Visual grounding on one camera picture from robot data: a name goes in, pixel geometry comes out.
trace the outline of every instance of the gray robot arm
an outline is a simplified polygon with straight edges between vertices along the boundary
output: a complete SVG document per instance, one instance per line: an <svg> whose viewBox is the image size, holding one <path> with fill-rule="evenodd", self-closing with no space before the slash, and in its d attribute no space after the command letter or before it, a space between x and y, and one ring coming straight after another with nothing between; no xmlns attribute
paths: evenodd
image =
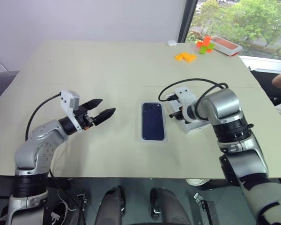
<svg viewBox="0 0 281 225"><path fill-rule="evenodd" d="M186 93L178 99L188 98ZM268 179L261 148L235 93L226 88L206 95L196 111L197 103L183 107L187 108L189 122L204 119L213 126L219 148L224 153L220 162L226 179L232 185L240 186L258 225L281 225L281 184Z"/></svg>
<svg viewBox="0 0 281 225"><path fill-rule="evenodd" d="M61 100L68 116L33 130L15 153L15 181L9 199L7 225L43 224L44 205L48 197L46 183L55 150L69 135L99 125L115 111L115 108L107 109L92 118L87 115L88 110L97 107L102 99L78 105L79 96L75 92L64 91Z"/></svg>

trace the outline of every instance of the table surface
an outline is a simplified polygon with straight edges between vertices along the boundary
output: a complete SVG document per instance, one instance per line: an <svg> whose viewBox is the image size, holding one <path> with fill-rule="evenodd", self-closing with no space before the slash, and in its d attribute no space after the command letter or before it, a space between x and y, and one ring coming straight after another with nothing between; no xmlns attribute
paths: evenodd
<svg viewBox="0 0 281 225"><path fill-rule="evenodd" d="M159 92L173 82L200 77L229 84L247 121L255 125L270 177L281 177L281 116L240 58L214 51L191 63L174 60L184 51L195 53L191 44L43 43L0 97L0 175L14 174L14 153L24 142L34 109L61 90L74 90L80 104L103 99L90 116L106 108L116 111L98 127L73 134L56 150L52 161L56 176L222 179L218 159L222 153L212 127L185 134L167 116L172 113L167 103L163 103L167 142L141 141L141 103L157 101ZM205 82L182 86L196 96L210 87ZM64 116L55 99L38 111L31 129Z"/></svg>

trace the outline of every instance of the black cable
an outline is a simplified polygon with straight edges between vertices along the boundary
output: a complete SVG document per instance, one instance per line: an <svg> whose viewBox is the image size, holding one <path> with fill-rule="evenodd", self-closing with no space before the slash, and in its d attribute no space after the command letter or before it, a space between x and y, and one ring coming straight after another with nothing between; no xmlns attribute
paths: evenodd
<svg viewBox="0 0 281 225"><path fill-rule="evenodd" d="M211 80L208 80L208 79L204 79L204 78L190 78L190 79L185 79L185 80L177 81L177 82L175 82L175 83L170 84L170 85L167 86L166 88L164 88L164 89L160 92L160 94L159 94L159 96L158 96L158 100L161 101L161 102L166 102L167 99L160 99L160 97L161 97L161 95L164 93L164 91L166 91L167 89L169 89L170 87L172 87L172 86L174 86L174 85L176 85L176 84L184 83L184 82L187 82L187 81L205 81L205 82L208 82L208 83L212 83L212 84L214 84L214 85L217 85L216 82L211 81Z"/></svg>
<svg viewBox="0 0 281 225"><path fill-rule="evenodd" d="M42 103L34 110L34 112L32 113L32 115L31 115L31 117L30 117L30 119L29 119L29 121L28 121L27 127L26 127L25 141L28 140L29 128L30 128L31 122L32 122L32 120L33 120L33 117L35 116L35 114L37 113L37 111L38 111L44 104L46 104L47 102L49 102L49 101L52 100L52 99L57 98L57 97L60 96L60 95L61 95L61 93L59 93L59 94L57 94L57 95L54 95L54 96L48 98L47 100L45 100L44 102L42 102ZM50 174L50 176L51 176L53 182L55 183L56 187L57 187L58 189L60 189L66 196L68 196L68 198L78 207L79 211L80 211L81 214L82 214L84 225L86 225L85 216L84 216L84 213L83 213L82 209L80 208L80 206L79 206L79 205L77 204L77 202L76 202L76 201L75 201L59 184L58 184L56 178L53 176L53 173L52 173L51 169L49 170L49 174Z"/></svg>
<svg viewBox="0 0 281 225"><path fill-rule="evenodd" d="M209 92L211 92L213 89L215 89L215 88L217 88L217 87L223 89L223 86L225 86L226 88L228 88L228 85L227 85L226 83L218 83L218 84L215 84L214 86L212 86L211 88L209 88L207 91L205 91L205 92L203 93L203 95L201 95L201 97L199 98L199 100L197 101L197 103L196 103L196 105L195 105L195 115L196 115L199 119L201 119L201 120L208 120L208 118L203 118L203 117L201 117L201 116L199 115L199 113L198 113L198 106L199 106L200 101L201 101Z"/></svg>
<svg viewBox="0 0 281 225"><path fill-rule="evenodd" d="M48 98L47 100L45 100L44 102L42 102L42 103L34 110L34 112L32 113L32 115L30 116L30 119L29 119L28 124L27 124L27 127L26 127L25 141L28 140L29 128L30 128L32 119L33 119L33 117L35 116L35 114L37 113L37 111L38 111L43 105L45 105L47 102L49 102L49 101L52 100L52 99L57 98L57 97L60 96L60 95L61 95L61 93L59 93L59 94L57 94L57 95L54 95L54 96Z"/></svg>

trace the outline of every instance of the gray floor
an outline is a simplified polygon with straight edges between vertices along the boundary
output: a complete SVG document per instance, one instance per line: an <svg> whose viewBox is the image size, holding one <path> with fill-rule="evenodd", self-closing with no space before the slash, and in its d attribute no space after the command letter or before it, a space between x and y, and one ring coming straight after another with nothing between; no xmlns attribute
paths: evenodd
<svg viewBox="0 0 281 225"><path fill-rule="evenodd" d="M104 194L111 188L121 185L126 194L126 215L123 224L155 222L150 217L149 193L151 188L164 187L173 191L180 199L193 225L208 225L207 215L194 202L193 195L199 192L206 200L214 201L221 225L253 225L254 219L247 207L242 192L237 187L222 187L213 190L200 191L181 179L94 179L79 178L71 180L73 186L69 190L71 196L84 191L88 198L85 217L88 225L93 225L100 202ZM0 195L8 195L11 182L0 177ZM50 202L58 203L56 190L50 189ZM6 200L0 200L0 211L7 205Z"/></svg>

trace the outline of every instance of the smartphone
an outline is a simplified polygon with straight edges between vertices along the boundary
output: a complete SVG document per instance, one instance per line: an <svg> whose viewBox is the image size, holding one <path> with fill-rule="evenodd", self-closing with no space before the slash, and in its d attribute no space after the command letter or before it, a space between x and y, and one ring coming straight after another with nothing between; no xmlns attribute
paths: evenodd
<svg viewBox="0 0 281 225"><path fill-rule="evenodd" d="M165 125L163 108L157 102L145 102L141 105L141 138L148 141L164 141Z"/></svg>

